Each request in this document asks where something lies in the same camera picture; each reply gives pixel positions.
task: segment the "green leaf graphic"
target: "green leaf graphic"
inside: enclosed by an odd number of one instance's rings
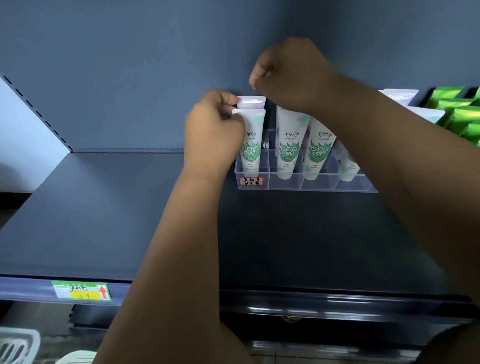
[[[298,157],[300,152],[300,143],[292,143],[291,145],[287,142],[287,145],[280,142],[278,146],[278,156],[284,162],[291,162],[296,157]]]
[[[313,163],[320,163],[322,160],[327,158],[328,153],[330,153],[330,149],[332,148],[332,143],[325,143],[322,145],[320,142],[318,145],[314,144],[313,141],[310,141],[310,147],[308,147],[308,158]]]
[[[253,162],[260,155],[260,146],[258,145],[258,142],[252,144],[245,142],[241,146],[240,153],[247,161]]]

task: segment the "left hand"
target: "left hand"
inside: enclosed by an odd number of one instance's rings
[[[240,151],[245,138],[245,124],[239,114],[232,115],[238,97],[218,89],[207,92],[188,113],[185,120],[184,171],[222,182]]]

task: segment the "green product package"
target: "green product package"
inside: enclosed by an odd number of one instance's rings
[[[454,98],[463,90],[465,86],[440,86],[433,90],[432,95],[425,104],[426,108],[434,109],[437,101],[441,98]]]
[[[460,106],[468,106],[474,101],[474,98],[441,98],[437,101],[435,109],[447,110],[459,108]]]
[[[473,121],[480,121],[480,107],[462,106],[448,113],[444,128],[459,135]]]
[[[480,140],[480,120],[472,121],[465,129],[462,130],[460,136],[468,141],[475,142]]]

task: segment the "blue wall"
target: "blue wall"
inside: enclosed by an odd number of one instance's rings
[[[208,89],[251,94],[258,54],[309,36],[376,88],[480,85],[473,0],[9,1],[0,71],[74,151],[183,146]]]

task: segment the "right hand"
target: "right hand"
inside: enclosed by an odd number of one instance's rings
[[[285,109],[312,115],[338,75],[311,40],[290,37],[263,51],[249,84]]]

